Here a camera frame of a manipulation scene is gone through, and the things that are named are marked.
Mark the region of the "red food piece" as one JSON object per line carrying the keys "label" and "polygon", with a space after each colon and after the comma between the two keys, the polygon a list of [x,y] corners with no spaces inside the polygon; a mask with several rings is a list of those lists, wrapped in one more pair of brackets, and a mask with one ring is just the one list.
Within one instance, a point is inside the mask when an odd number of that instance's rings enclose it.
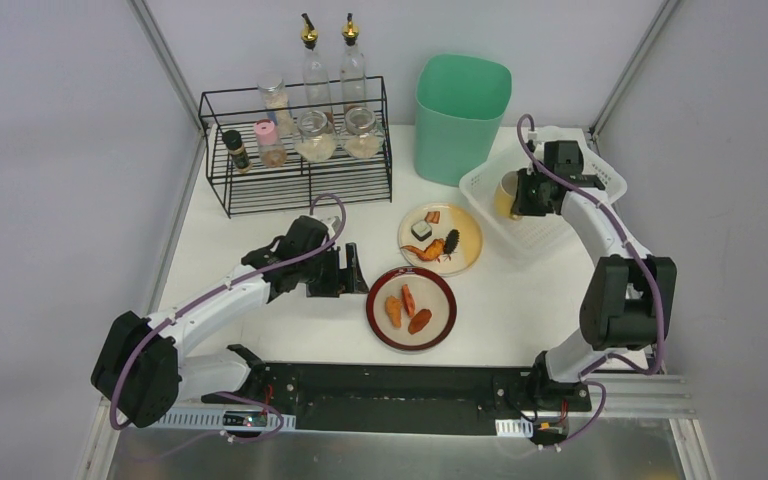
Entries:
{"label": "red food piece", "polygon": [[407,315],[413,317],[416,314],[416,302],[407,284],[403,284],[401,287],[401,298]]}

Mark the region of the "black cap spice jar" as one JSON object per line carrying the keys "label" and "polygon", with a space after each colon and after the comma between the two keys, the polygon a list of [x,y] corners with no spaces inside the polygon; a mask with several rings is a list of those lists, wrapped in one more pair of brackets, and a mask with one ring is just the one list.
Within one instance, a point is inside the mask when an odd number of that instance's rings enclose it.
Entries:
{"label": "black cap spice jar", "polygon": [[221,138],[234,168],[241,174],[247,173],[251,169],[251,161],[240,132],[226,129],[222,131]]}

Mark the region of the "glass oil bottle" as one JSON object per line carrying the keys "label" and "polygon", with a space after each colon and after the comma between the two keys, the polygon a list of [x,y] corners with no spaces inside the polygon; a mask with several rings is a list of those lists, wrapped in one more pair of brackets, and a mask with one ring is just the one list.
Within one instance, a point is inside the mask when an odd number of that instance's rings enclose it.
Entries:
{"label": "glass oil bottle", "polygon": [[339,73],[343,107],[347,113],[353,108],[364,107],[367,98],[366,60],[357,44],[359,28],[354,23],[351,12],[347,14],[342,37],[345,49]]}
{"label": "glass oil bottle", "polygon": [[315,105],[316,109],[322,111],[330,121],[333,121],[329,74],[319,52],[316,50],[319,34],[307,13],[302,13],[301,17],[304,26],[301,30],[300,38],[305,47],[302,79],[307,103]]}

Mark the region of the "red rimmed plate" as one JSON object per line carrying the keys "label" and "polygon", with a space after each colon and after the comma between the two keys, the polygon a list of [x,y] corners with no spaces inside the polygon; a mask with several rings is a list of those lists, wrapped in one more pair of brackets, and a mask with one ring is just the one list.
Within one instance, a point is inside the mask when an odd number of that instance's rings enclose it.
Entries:
{"label": "red rimmed plate", "polygon": [[[416,302],[416,312],[429,309],[432,318],[419,333],[410,335],[409,317],[403,307],[402,327],[395,329],[385,312],[385,300],[395,296],[402,301],[401,287],[407,284]],[[379,277],[366,298],[366,316],[373,333],[386,345],[401,351],[418,352],[431,349],[452,332],[457,318],[454,291],[438,274],[419,267],[392,269]]]}

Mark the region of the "pink cap spice jar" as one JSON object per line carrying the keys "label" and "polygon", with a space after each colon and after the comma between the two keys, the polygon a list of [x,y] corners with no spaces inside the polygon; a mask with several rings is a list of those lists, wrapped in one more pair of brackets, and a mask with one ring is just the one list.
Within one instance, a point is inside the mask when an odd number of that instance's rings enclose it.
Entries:
{"label": "pink cap spice jar", "polygon": [[267,168],[284,166],[287,161],[287,152],[276,124],[269,119],[258,120],[253,125],[253,131],[261,163]]}

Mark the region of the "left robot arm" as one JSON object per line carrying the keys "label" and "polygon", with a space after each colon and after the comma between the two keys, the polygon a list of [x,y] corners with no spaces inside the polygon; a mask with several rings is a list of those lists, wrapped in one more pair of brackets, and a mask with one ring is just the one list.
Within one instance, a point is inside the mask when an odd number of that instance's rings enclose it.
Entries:
{"label": "left robot arm", "polygon": [[147,427],[176,403],[235,392],[259,358],[242,346],[208,355],[193,350],[244,314],[304,286],[309,297],[365,293],[357,247],[336,240],[344,217],[302,215],[284,235],[246,254],[227,275],[195,297],[141,317],[132,311],[112,323],[90,375],[127,423]]}

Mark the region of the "yellow food piece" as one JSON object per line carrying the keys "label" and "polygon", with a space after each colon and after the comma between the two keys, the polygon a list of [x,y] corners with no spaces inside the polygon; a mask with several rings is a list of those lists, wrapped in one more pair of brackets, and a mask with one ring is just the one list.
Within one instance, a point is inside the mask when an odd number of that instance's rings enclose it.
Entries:
{"label": "yellow food piece", "polygon": [[512,221],[518,221],[521,216],[512,212],[518,186],[518,172],[509,171],[504,174],[494,193],[494,210],[496,216]]}

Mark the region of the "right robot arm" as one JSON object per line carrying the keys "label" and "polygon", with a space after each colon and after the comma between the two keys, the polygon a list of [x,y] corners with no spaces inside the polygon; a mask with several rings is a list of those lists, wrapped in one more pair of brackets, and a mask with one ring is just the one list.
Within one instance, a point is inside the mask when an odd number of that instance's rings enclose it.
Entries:
{"label": "right robot arm", "polygon": [[584,171],[572,140],[550,141],[542,159],[517,173],[513,214],[562,217],[578,235],[594,271],[579,310],[579,327],[560,345],[540,353],[526,381],[536,401],[572,395],[607,360],[651,375],[627,358],[630,351],[662,347],[669,330],[677,267],[632,239],[598,176]]}

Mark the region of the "glass rice jar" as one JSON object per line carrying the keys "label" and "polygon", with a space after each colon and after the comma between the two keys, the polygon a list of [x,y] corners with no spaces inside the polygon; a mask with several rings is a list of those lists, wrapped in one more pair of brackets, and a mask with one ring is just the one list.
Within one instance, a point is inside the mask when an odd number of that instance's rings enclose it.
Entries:
{"label": "glass rice jar", "polygon": [[344,150],[351,157],[364,160],[382,151],[385,137],[375,113],[357,106],[345,113],[341,139]]}
{"label": "glass rice jar", "polygon": [[304,160],[316,163],[333,156],[337,138],[333,124],[324,112],[306,111],[298,117],[296,126],[294,148]]}

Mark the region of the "silver lid bead jar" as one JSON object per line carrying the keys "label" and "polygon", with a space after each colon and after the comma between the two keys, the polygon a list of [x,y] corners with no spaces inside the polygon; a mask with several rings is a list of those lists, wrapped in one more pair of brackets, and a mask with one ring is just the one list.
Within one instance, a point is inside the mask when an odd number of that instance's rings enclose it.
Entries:
{"label": "silver lid bead jar", "polygon": [[291,137],[295,132],[295,122],[283,77],[276,73],[265,73],[258,78],[257,88],[267,116],[275,124],[279,135]]}

